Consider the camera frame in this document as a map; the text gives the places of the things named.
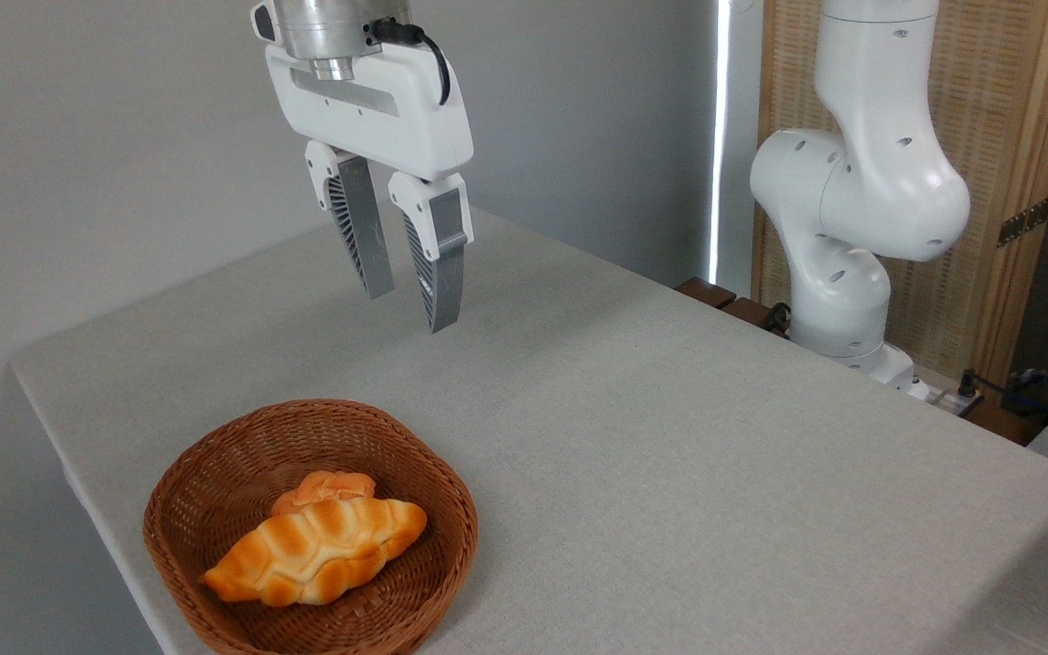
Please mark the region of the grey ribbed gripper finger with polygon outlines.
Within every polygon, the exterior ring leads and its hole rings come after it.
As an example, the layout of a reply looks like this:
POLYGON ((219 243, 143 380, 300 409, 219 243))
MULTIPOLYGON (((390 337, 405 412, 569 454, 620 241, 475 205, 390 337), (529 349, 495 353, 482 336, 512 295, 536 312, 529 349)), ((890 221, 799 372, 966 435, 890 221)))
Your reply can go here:
POLYGON ((425 316, 437 333, 460 315, 463 248, 474 241, 466 183, 461 174, 425 182, 395 173, 389 193, 402 212, 425 316))
POLYGON ((347 254, 369 298, 394 290, 381 215, 366 158, 307 141, 305 161, 316 203, 332 216, 347 254))

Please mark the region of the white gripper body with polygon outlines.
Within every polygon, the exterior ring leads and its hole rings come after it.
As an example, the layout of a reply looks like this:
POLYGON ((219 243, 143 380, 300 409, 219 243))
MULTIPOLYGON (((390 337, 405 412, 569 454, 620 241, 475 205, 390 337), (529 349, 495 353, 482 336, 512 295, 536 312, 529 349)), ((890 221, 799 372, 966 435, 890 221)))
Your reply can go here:
POLYGON ((408 3, 258 3, 252 25, 300 136, 424 181, 473 157, 452 66, 408 3))

